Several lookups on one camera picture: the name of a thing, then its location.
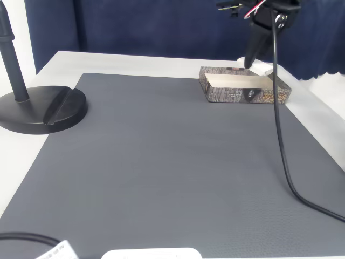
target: black cable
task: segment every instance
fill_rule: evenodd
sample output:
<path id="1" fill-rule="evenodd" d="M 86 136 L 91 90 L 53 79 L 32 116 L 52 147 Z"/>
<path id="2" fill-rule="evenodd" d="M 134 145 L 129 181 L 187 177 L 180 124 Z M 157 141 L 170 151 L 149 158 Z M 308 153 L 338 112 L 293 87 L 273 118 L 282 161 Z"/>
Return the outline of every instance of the black cable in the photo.
<path id="1" fill-rule="evenodd" d="M 24 233 L 24 232 L 8 232 L 0 233 L 0 240 L 24 240 L 36 243 L 47 244 L 48 246 L 55 247 L 61 241 L 43 235 L 38 235 L 34 233 Z"/>
<path id="2" fill-rule="evenodd" d="M 303 198 L 294 187 L 289 168 L 287 166 L 287 160 L 285 155 L 284 143 L 282 141 L 281 136 L 281 129 L 280 129 L 280 118 L 279 118 L 279 102 L 278 102 L 278 89 L 277 89 L 277 72 L 278 72 L 278 58 L 277 58 L 277 28 L 275 27 L 275 16 L 272 6 L 270 6 L 270 13 L 271 13 L 271 23 L 272 23 L 272 35 L 273 35 L 273 95 L 274 95 L 274 116 L 275 116 L 275 126 L 277 127 L 277 135 L 278 135 L 278 142 L 280 148 L 280 154 L 282 158 L 282 164 L 285 171 L 285 176 L 287 183 L 289 184 L 291 192 L 296 196 L 298 200 L 300 200 L 303 204 L 307 205 L 308 207 L 315 209 L 319 212 L 322 212 L 328 216 L 331 216 L 337 220 L 345 222 L 345 217 L 338 215 L 334 212 L 331 212 L 328 209 L 322 208 L 305 198 Z"/>

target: gray desk mat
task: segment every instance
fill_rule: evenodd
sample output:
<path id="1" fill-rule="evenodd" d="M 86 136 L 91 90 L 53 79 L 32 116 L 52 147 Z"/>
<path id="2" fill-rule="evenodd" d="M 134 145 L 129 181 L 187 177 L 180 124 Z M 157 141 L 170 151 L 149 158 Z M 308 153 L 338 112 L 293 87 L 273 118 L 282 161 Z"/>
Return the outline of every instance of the gray desk mat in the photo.
<path id="1" fill-rule="evenodd" d="M 204 258 L 345 255 L 345 224 L 288 189 L 272 105 L 208 103 L 197 79 L 84 74 L 77 88 L 87 116 L 48 137 L 0 231 L 68 239 L 81 259 L 162 247 Z M 344 172 L 280 112 L 296 188 L 345 215 Z M 0 258 L 46 250 L 0 242 Z"/>

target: black microphone stand base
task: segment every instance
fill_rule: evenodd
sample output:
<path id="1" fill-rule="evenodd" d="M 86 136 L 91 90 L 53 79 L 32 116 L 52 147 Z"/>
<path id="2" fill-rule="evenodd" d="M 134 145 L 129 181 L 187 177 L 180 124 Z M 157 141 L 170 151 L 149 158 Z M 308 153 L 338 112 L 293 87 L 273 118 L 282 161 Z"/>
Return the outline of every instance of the black microphone stand base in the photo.
<path id="1" fill-rule="evenodd" d="M 0 97 L 0 126 L 24 134 L 49 134 L 73 127 L 87 113 L 83 92 L 67 86 L 28 88 L 29 99 L 15 101 L 14 93 Z"/>

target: navy blue curtain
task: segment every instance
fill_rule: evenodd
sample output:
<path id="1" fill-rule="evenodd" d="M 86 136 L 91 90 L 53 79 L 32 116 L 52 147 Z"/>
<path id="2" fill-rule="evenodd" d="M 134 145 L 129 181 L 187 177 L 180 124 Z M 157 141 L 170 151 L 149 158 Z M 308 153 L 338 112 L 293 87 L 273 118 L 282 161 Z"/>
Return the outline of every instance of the navy blue curtain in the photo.
<path id="1" fill-rule="evenodd" d="M 236 60 L 244 56 L 250 33 L 248 20 L 230 19 L 214 0 L 25 0 L 25 5 L 37 71 L 59 50 Z M 302 0 L 295 24 L 279 38 L 279 64 L 298 79 L 345 73 L 344 23 L 344 0 Z"/>

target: white table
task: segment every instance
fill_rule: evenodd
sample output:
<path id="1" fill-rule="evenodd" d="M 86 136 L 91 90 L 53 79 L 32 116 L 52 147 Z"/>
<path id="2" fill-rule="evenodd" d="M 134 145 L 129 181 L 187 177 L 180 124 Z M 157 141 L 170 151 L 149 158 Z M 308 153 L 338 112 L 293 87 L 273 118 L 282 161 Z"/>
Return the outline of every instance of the white table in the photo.
<path id="1" fill-rule="evenodd" d="M 38 73 L 29 87 L 62 85 L 74 88 L 83 73 L 198 78 L 201 66 L 238 67 L 239 64 L 221 60 L 60 51 Z M 286 106 L 345 171 L 345 121 L 314 94 L 301 87 L 300 82 L 282 67 L 279 67 L 279 77 L 292 88 Z M 19 134 L 0 127 L 0 215 L 46 138 L 47 135 Z"/>

